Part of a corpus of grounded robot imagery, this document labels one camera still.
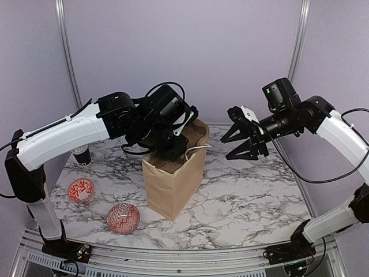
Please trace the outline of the brown paper bag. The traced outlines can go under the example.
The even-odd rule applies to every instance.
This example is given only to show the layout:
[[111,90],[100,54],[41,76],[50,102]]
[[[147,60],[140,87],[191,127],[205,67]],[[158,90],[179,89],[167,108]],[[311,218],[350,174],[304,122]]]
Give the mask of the brown paper bag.
[[148,206],[172,222],[202,182],[210,130],[206,123],[196,119],[182,134],[189,142],[177,161],[165,160],[158,152],[142,158]]

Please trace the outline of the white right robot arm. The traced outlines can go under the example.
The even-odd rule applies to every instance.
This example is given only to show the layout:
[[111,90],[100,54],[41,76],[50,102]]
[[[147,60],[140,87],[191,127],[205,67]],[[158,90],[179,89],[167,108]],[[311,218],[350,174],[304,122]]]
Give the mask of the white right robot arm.
[[354,224],[368,223],[368,141],[324,98],[312,96],[302,101],[286,77],[264,86],[262,92],[272,112],[267,118],[258,120],[245,106],[228,109],[234,124],[221,142],[242,141],[226,155],[228,160],[258,160],[261,155],[268,156],[268,142],[308,130],[332,145],[354,167],[352,172],[358,172],[364,180],[347,201],[294,231],[285,252],[296,259],[315,241]]

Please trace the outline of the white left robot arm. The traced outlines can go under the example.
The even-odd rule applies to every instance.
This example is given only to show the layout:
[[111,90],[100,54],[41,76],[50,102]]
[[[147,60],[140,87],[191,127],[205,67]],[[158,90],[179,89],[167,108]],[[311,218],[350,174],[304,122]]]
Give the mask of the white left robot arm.
[[17,130],[5,145],[5,170],[14,196],[27,205],[44,241],[59,256],[67,257],[73,244],[66,239],[48,198],[44,164],[89,144],[120,137],[126,140],[123,151],[139,145],[146,154],[158,152],[176,161],[187,148],[183,130],[197,117],[197,108],[186,103],[183,87],[169,81],[141,98],[114,92],[37,130]]

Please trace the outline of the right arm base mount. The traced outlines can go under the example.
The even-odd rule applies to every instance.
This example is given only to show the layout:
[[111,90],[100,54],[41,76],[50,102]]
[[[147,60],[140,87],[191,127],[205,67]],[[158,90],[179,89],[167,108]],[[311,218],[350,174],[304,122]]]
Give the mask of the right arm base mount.
[[272,245],[265,248],[263,257],[270,265],[286,263],[305,257],[313,257],[316,250],[312,244],[291,241],[284,244]]

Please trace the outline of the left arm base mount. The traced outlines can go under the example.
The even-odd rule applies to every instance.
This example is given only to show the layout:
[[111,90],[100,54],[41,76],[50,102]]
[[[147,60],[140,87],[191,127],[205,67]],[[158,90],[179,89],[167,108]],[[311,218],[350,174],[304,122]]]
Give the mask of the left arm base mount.
[[42,247],[43,253],[81,263],[89,262],[91,250],[92,247],[87,243],[62,239],[46,241]]

